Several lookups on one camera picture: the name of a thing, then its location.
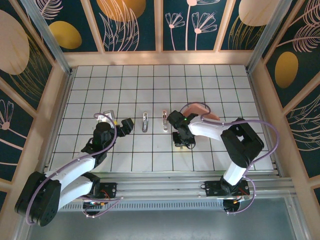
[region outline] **yellow circle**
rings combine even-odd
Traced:
[[[131,9],[136,18],[140,17],[146,9],[146,0],[96,0],[96,2],[108,18],[118,22],[128,22],[132,19],[125,11],[124,4],[129,14]]]
[[[58,44],[65,49],[76,49],[82,44],[80,33],[68,22],[55,21],[49,28]]]
[[[275,64],[275,82],[285,89],[292,84],[298,72],[298,58],[292,52],[285,51],[280,55]]]
[[[0,69],[11,75],[22,73],[29,62],[28,35],[10,14],[0,10]]]
[[[241,0],[239,18],[248,26],[266,25],[281,0]]]

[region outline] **pink object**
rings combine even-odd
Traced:
[[[190,114],[198,114],[199,116],[201,116],[202,114],[205,114],[205,113],[208,113],[208,112],[209,112],[209,110],[206,109],[204,106],[202,106],[202,105],[200,105],[198,103],[194,103],[194,104],[190,104],[189,107],[187,107],[187,109],[183,112],[183,115],[185,117],[189,116]],[[212,119],[212,120],[220,121],[220,117],[215,115],[213,112],[211,112],[208,115],[205,115],[204,117],[206,119]]]

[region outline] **grid mat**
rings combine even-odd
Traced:
[[[225,171],[231,159],[222,142],[196,136],[193,149],[175,147],[172,129],[164,132],[162,111],[179,111],[190,102],[205,102],[222,121],[259,119],[243,65],[79,66],[63,115],[49,169],[69,162],[92,137],[94,113],[113,110],[118,123],[132,118],[134,130],[119,137],[93,172]],[[148,112],[147,133],[142,132]],[[264,142],[259,123],[252,128]],[[252,171],[272,171],[270,157]]]

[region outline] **ventilation grille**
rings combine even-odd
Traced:
[[[111,209],[111,211],[152,211],[152,210],[199,210],[199,209],[220,209],[223,207],[222,200],[170,200],[170,201],[123,201]],[[105,206],[96,206],[89,211],[104,210]],[[59,210],[60,212],[82,211],[82,202],[72,202]]]

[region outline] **flower illustration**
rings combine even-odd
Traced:
[[[26,139],[27,137],[21,135],[20,133],[12,130],[10,128],[10,122],[11,122],[12,116],[14,114],[14,107],[15,107],[15,105],[10,101],[5,103],[5,101],[3,99],[0,100],[0,130],[4,130],[4,131],[9,130],[9,131],[13,132],[14,134]],[[0,138],[0,142],[6,144],[8,146],[11,146],[15,149],[18,149],[21,151],[23,150],[23,147],[17,146],[17,145],[15,145],[11,142],[8,142],[4,139]],[[0,164],[14,165],[14,166],[17,165],[16,163],[7,163],[7,162],[0,162]]]
[[[217,30],[215,13],[203,13],[199,18],[199,12],[192,14],[192,24],[195,32],[194,50],[197,50],[197,38],[198,34],[210,33]]]
[[[181,13],[173,13],[171,16],[171,13],[167,13],[165,15],[165,20],[169,25],[170,28],[170,33],[171,33],[171,41],[172,41],[172,46],[173,46],[173,50],[175,51],[175,42],[174,42],[174,36],[172,33],[172,29],[174,28],[179,28],[179,27],[183,27],[184,25],[186,25],[186,22],[183,21],[183,17],[181,16]]]
[[[0,129],[8,130],[10,121],[14,113],[14,104],[10,101],[5,104],[4,100],[0,100]]]
[[[189,6],[216,4],[220,0],[186,0]]]
[[[188,50],[188,26],[189,26],[189,16],[190,9],[196,5],[208,5],[208,4],[216,4],[220,2],[220,0],[186,0],[186,3],[189,5],[188,13],[186,15],[186,28],[185,28],[185,50]]]

